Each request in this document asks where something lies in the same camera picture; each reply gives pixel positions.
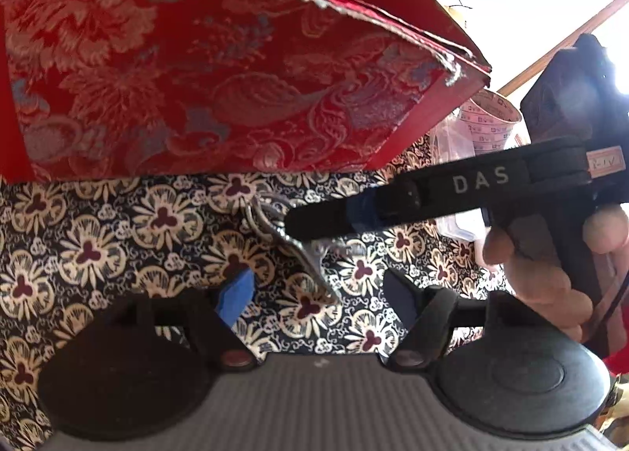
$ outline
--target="suction cup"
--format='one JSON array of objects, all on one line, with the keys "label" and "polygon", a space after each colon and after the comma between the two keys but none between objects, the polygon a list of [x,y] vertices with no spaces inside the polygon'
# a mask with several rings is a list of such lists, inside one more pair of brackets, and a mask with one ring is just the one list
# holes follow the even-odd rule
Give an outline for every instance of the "suction cup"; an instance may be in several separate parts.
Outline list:
[{"label": "suction cup", "polygon": [[402,272],[387,269],[384,273],[384,297],[407,330],[415,324],[419,316],[415,304],[416,291],[417,288]]},{"label": "suction cup", "polygon": [[494,330],[441,359],[436,380],[455,414],[514,436],[593,422],[610,377],[593,353],[554,328]]},{"label": "suction cup", "polygon": [[207,369],[189,349],[124,326],[88,327],[39,378],[55,429],[88,440],[163,430],[190,414],[209,388]]}]

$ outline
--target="blue tape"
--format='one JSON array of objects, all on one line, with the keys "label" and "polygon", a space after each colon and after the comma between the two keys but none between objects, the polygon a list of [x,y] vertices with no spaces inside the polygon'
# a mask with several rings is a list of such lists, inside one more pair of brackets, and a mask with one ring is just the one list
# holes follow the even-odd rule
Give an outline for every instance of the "blue tape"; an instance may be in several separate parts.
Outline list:
[{"label": "blue tape", "polygon": [[229,327],[234,325],[238,316],[242,314],[245,307],[254,299],[254,283],[254,272],[246,269],[240,272],[226,288],[221,290],[218,296],[216,312]]},{"label": "blue tape", "polygon": [[347,222],[358,234],[386,227],[375,210],[376,190],[366,188],[361,193],[347,198],[345,203]]}]

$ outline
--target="hand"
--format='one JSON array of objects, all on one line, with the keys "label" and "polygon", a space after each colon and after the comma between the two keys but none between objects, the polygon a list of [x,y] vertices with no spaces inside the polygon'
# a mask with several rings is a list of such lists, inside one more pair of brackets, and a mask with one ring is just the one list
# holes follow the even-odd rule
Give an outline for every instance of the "hand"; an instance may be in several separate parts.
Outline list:
[{"label": "hand", "polygon": [[[592,252],[611,253],[618,275],[627,275],[629,219],[620,206],[607,206],[592,215],[583,226],[583,239]],[[581,341],[581,325],[592,315],[592,300],[570,287],[562,269],[519,256],[507,233],[499,228],[489,232],[482,254],[489,265],[504,264],[507,280],[520,300]],[[618,343],[614,351],[623,346],[624,342]]]}]

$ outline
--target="ribbed rubber mat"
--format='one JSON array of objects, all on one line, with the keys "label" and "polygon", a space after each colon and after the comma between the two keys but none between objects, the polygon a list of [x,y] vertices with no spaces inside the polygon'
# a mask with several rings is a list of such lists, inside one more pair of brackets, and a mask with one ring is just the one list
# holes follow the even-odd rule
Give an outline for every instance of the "ribbed rubber mat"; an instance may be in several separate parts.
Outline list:
[{"label": "ribbed rubber mat", "polygon": [[591,430],[548,441],[497,438],[457,420],[421,376],[375,355],[271,354],[225,375],[187,420],[122,443],[57,433],[45,451],[609,451]]}]

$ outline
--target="red box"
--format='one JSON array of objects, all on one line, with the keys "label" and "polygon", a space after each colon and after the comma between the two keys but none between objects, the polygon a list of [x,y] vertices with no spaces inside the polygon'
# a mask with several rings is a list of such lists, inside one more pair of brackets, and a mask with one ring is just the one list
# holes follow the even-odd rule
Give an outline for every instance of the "red box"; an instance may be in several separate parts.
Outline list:
[{"label": "red box", "polygon": [[10,182],[379,168],[488,81],[435,0],[1,2]]}]

